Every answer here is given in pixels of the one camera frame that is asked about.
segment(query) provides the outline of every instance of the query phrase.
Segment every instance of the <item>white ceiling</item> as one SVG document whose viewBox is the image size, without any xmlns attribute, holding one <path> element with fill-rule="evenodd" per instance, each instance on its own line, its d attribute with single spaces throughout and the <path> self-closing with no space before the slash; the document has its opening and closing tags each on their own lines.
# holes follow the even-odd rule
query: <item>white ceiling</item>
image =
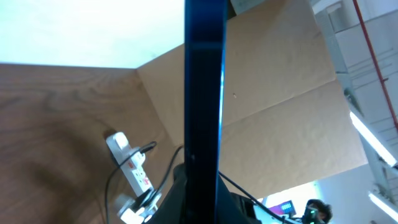
<svg viewBox="0 0 398 224">
<path fill-rule="evenodd" d="M 0 0 L 0 62 L 137 68 L 183 43 L 184 0 Z"/>
</svg>

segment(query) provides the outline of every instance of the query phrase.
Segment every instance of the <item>wood grain surface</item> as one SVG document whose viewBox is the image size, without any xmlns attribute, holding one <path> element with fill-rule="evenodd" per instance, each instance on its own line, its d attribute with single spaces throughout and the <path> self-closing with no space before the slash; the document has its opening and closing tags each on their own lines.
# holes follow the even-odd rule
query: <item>wood grain surface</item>
<svg viewBox="0 0 398 224">
<path fill-rule="evenodd" d="M 0 65 L 1 223 L 103 223 L 112 129 L 158 141 L 144 166 L 157 186 L 174 147 L 135 70 Z M 124 176 L 110 192 L 131 193 Z"/>
</svg>

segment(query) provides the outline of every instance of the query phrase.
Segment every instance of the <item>power cord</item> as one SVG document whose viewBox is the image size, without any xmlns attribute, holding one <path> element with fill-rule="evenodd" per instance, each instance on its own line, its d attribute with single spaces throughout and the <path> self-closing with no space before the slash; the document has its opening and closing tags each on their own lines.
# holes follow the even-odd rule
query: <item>power cord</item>
<svg viewBox="0 0 398 224">
<path fill-rule="evenodd" d="M 163 176 L 163 180 L 161 181 L 161 183 L 160 183 L 160 185 L 159 185 L 159 188 L 155 191 L 155 193 L 153 194 L 153 196 L 148 200 L 148 203 L 151 203 L 151 202 L 156 198 L 156 196 L 162 191 L 162 189 L 164 188 L 164 186 L 165 186 L 165 184 L 166 184 L 166 181 L 167 181 L 167 177 L 169 176 L 170 171 L 172 170 L 174 160 L 175 160 L 175 158 L 177 157 L 178 152 L 180 152 L 180 150 L 183 149 L 183 148 L 184 148 L 184 146 L 182 145 L 182 146 L 179 146 L 179 147 L 175 150 L 174 155 L 173 155 L 173 157 L 172 157 L 172 160 L 170 161 L 170 164 L 169 164 L 169 166 L 168 166 L 168 168 L 167 168 L 167 170 L 166 170 L 166 173 L 165 173 L 165 175 Z"/>
<path fill-rule="evenodd" d="M 117 171 L 120 169 L 120 167 L 122 167 L 128 160 L 131 159 L 131 157 L 133 157 L 137 152 L 140 153 L 146 153 L 147 151 L 150 151 L 151 149 L 155 148 L 157 145 L 157 142 L 152 141 L 151 143 L 142 146 L 140 149 L 138 149 L 137 151 L 133 152 L 129 157 L 127 157 L 125 160 L 122 161 L 122 163 L 120 163 L 117 168 L 115 168 L 112 173 L 109 175 L 107 181 L 106 181 L 106 185 L 105 185 L 105 215 L 106 215 L 106 224 L 109 224 L 109 204 L 108 204 L 108 191 L 109 191 L 109 185 L 111 183 L 111 180 L 113 178 L 113 176 L 117 173 Z"/>
<path fill-rule="evenodd" d="M 276 218 L 278 221 L 281 221 L 282 223 L 286 224 L 291 224 L 291 222 L 286 221 L 284 218 L 281 218 L 280 216 L 276 215 L 274 212 L 269 210 L 267 207 L 265 207 L 262 203 L 257 201 L 256 198 L 254 198 L 251 194 L 249 194 L 247 191 L 245 191 L 242 187 L 240 187 L 237 183 L 233 182 L 230 178 L 225 176 L 222 172 L 218 171 L 220 176 L 222 176 L 224 179 L 226 179 L 229 183 L 231 183 L 233 186 L 235 186 L 238 190 L 242 191 L 248 198 L 250 198 L 254 203 L 256 203 L 260 208 L 262 208 L 265 212 L 270 214 L 272 217 Z"/>
<path fill-rule="evenodd" d="M 115 175 L 115 173 L 121 168 L 121 166 L 123 166 L 132 156 L 134 156 L 137 152 L 140 153 L 145 153 L 147 151 L 150 151 L 151 149 L 153 149 L 155 146 L 157 145 L 156 142 L 151 142 L 148 145 L 140 148 L 139 150 L 135 151 L 133 154 L 131 154 L 127 159 L 125 159 L 124 161 L 122 161 L 122 163 L 120 163 L 120 165 L 118 165 L 117 168 L 115 168 L 115 170 L 112 171 L 112 173 L 109 175 L 108 180 L 106 181 L 106 187 L 105 187 L 105 212 L 106 212 L 106 224 L 109 224 L 109 206 L 108 206 L 108 190 L 109 190 L 109 183 L 111 182 L 111 179 L 113 178 L 113 176 Z M 183 146 L 179 146 L 175 152 L 174 155 L 169 163 L 169 166 L 167 167 L 166 173 L 159 185 L 159 188 L 154 192 L 154 194 L 152 195 L 152 197 L 148 200 L 148 203 L 151 203 L 156 196 L 162 191 L 162 189 L 165 186 L 165 183 L 167 181 L 167 177 L 170 174 L 170 171 L 172 169 L 173 163 L 175 158 L 177 157 L 177 154 L 179 153 L 179 151 L 183 149 Z M 260 208 L 262 208 L 265 212 L 267 212 L 268 214 L 270 214 L 271 216 L 273 216 L 275 219 L 277 219 L 278 221 L 281 221 L 282 224 L 286 223 L 286 224 L 291 224 L 290 222 L 286 222 L 285 217 L 281 218 L 280 216 L 276 215 L 274 212 L 272 212 L 271 210 L 269 210 L 267 207 L 265 207 L 262 203 L 260 203 L 259 201 L 257 201 L 256 198 L 254 198 L 251 194 L 249 194 L 247 191 L 245 191 L 242 187 L 240 187 L 237 183 L 233 182 L 230 178 L 228 178 L 227 176 L 225 176 L 222 172 L 218 171 L 218 173 L 220 174 L 220 176 L 222 176 L 225 180 L 227 180 L 229 183 L 231 183 L 233 186 L 235 186 L 238 190 L 242 191 L 242 193 L 244 193 L 247 197 L 249 197 L 254 203 L 256 203 Z"/>
</svg>

